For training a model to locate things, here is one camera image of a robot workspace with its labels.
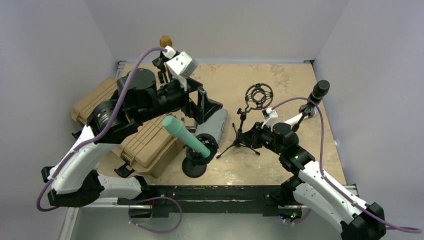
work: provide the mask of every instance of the table surface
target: table surface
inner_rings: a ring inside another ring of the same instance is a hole
[[[133,66],[130,63],[126,64],[122,74],[127,74]],[[150,69],[154,73],[158,71],[151,64],[142,64],[140,67]],[[232,123],[235,123],[238,128],[240,116],[237,115],[237,109],[245,108],[244,97],[248,87],[256,83],[268,84],[274,92],[271,106],[275,106],[289,98],[307,97],[317,82],[310,64],[199,64],[192,78],[203,83],[203,88],[210,99],[223,103],[224,108],[228,110],[218,154],[235,139]],[[197,102],[196,93],[192,93],[191,97]],[[277,108],[278,121],[283,122],[297,115],[302,104],[305,102],[296,100]],[[320,104],[320,108],[324,115],[325,128],[324,169],[341,184],[345,184],[345,176],[323,104]],[[248,131],[255,122],[263,120],[261,111],[251,111],[247,114],[243,130]],[[306,119],[300,125],[297,135],[299,144],[318,161],[321,138],[320,118],[316,115]],[[183,173],[181,166],[185,151],[181,151],[161,177],[158,179],[150,175],[144,177],[151,185],[280,185],[292,176],[281,166],[275,153],[265,148],[260,148],[258,151],[261,153],[260,156],[247,148],[233,147],[220,159],[213,159],[207,165],[206,173],[199,178],[190,178]],[[100,162],[98,172],[116,177],[114,169],[122,164],[122,160],[110,152]]]

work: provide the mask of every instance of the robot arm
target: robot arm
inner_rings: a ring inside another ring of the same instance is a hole
[[[197,117],[201,115],[203,120],[207,120],[207,114],[213,114],[222,107],[221,103],[208,100],[206,92],[201,88],[202,84],[190,78],[197,62],[185,52],[177,54],[169,46],[165,49],[167,51],[162,53],[170,59],[166,62],[168,69],[178,81],[170,81],[157,89],[154,73],[137,69],[133,73],[134,79],[129,83],[122,106],[113,119],[117,98],[123,92],[129,75],[118,79],[117,91],[112,99],[96,106],[67,156],[56,166],[42,169],[43,180],[51,183],[51,191],[48,193],[51,206],[82,207],[98,198],[135,198],[142,192],[145,182],[137,177],[119,178],[99,174],[93,169],[100,160],[126,137],[136,133],[137,127],[148,120],[180,109],[186,110],[188,117],[194,117],[196,112],[201,113],[196,114]],[[189,101],[189,93],[197,89],[201,90],[204,98],[201,99],[202,105],[195,106]],[[203,108],[205,101],[210,103],[207,111]],[[102,138],[74,150],[98,136],[111,119],[110,128]]]

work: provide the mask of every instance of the black metal base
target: black metal base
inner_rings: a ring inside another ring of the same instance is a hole
[[[206,172],[208,165],[194,165],[187,157],[182,161],[182,171],[190,178],[198,178]]]

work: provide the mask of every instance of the cable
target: cable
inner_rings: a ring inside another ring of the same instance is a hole
[[[134,78],[134,74],[136,73],[137,68],[139,67],[139,65],[142,63],[142,61],[144,60],[144,58],[146,58],[147,55],[149,55],[150,53],[154,52],[154,51],[162,51],[162,52],[167,52],[168,50],[166,48],[163,47],[152,47],[149,50],[145,51],[135,62],[134,66],[132,67],[131,71],[129,72],[128,78],[126,79],[126,82],[122,88],[122,92],[116,102],[116,106],[113,109],[112,115],[109,118],[109,121],[107,122],[106,126],[104,127],[104,129],[95,137],[93,137],[92,139],[86,140],[81,142],[80,144],[78,144],[74,149],[72,149],[71,151],[69,151],[69,153],[63,158],[63,160],[60,162],[60,164],[57,166],[56,171],[54,171],[54,173],[51,175],[51,178],[47,181],[47,183],[44,185],[44,187],[42,188],[40,194],[37,197],[37,209],[41,212],[49,212],[52,210],[57,209],[57,206],[51,207],[51,208],[43,208],[41,207],[41,199],[43,198],[44,193],[47,191],[47,189],[49,188],[50,185],[52,185],[53,181],[55,180],[56,176],[60,173],[60,171],[62,170],[62,168],[65,166],[65,164],[71,159],[71,157],[78,152],[78,150],[80,150],[82,147],[84,147],[87,144],[91,144],[94,142],[99,141],[107,132],[108,130],[111,128],[112,123],[114,122],[115,118],[118,115],[118,112],[121,108],[121,105],[124,101],[124,97],[127,94],[128,88],[130,87],[130,83]]]
[[[179,219],[178,219],[178,222],[176,223],[176,225],[174,227],[172,227],[172,228],[170,228],[168,230],[155,230],[155,229],[151,229],[151,228],[148,228],[146,226],[140,225],[140,224],[138,224],[137,222],[135,222],[131,218],[131,214],[130,214],[130,211],[129,210],[128,210],[128,218],[129,218],[129,222],[128,223],[129,224],[134,224],[135,226],[137,226],[139,228],[142,228],[144,230],[147,230],[147,231],[152,232],[152,233],[155,233],[155,234],[168,234],[168,233],[174,231],[175,229],[177,229],[180,226],[181,221],[183,220],[183,209],[181,208],[181,205],[179,205],[178,202],[175,201],[174,199],[172,199],[170,197],[167,197],[167,196],[156,196],[156,197],[152,197],[152,198],[148,198],[148,199],[144,199],[144,200],[140,200],[140,201],[134,201],[134,202],[137,203],[137,204],[141,204],[141,203],[149,202],[151,200],[154,201],[154,200],[157,200],[157,199],[166,199],[166,200],[169,200],[169,201],[173,202],[178,207],[178,210],[179,210]]]
[[[414,228],[414,227],[406,227],[406,226],[396,226],[394,224],[391,224],[379,217],[377,217],[376,215],[372,214],[371,212],[369,212],[368,210],[364,209],[363,207],[361,207],[358,203],[356,203],[353,199],[351,199],[347,194],[345,194],[342,190],[340,190],[336,185],[334,185],[324,174],[324,166],[323,166],[323,150],[324,150],[324,117],[323,117],[323,113],[321,112],[320,107],[318,107],[318,105],[313,102],[312,100],[306,98],[306,97],[293,97],[290,99],[287,99],[285,101],[280,102],[279,104],[275,105],[274,107],[272,107],[272,110],[278,108],[279,106],[294,101],[294,100],[306,100],[309,103],[313,104],[315,106],[315,108],[318,110],[319,113],[319,117],[321,120],[321,143],[320,143],[320,151],[319,151],[319,171],[321,173],[321,176],[323,177],[323,179],[325,179],[325,181],[333,188],[335,189],[339,194],[341,194],[344,198],[346,198],[350,203],[352,203],[355,207],[357,207],[359,210],[361,210],[362,212],[366,213],[367,215],[369,215],[371,218],[375,219],[376,221],[388,226],[388,230],[398,230],[401,232],[405,232],[405,233],[411,233],[411,234],[420,234],[423,232],[423,230],[419,229],[419,228]]]

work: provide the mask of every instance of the stand leg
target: stand leg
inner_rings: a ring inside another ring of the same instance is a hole
[[[230,149],[231,147],[234,147],[235,144],[231,144],[229,145],[223,152],[221,152],[219,155],[216,156],[216,159],[219,159],[228,149]]]
[[[237,137],[237,130],[236,130],[236,125],[234,124],[234,122],[232,123],[232,128],[234,129],[235,136]]]
[[[251,148],[251,147],[248,147],[248,146],[245,146],[245,145],[240,145],[240,146],[242,146],[242,147],[245,147],[245,148],[247,148],[247,149],[250,149],[250,150],[252,150],[256,155],[261,155],[261,153],[260,152],[258,152],[258,151],[256,151],[255,149],[253,149],[253,148]]]

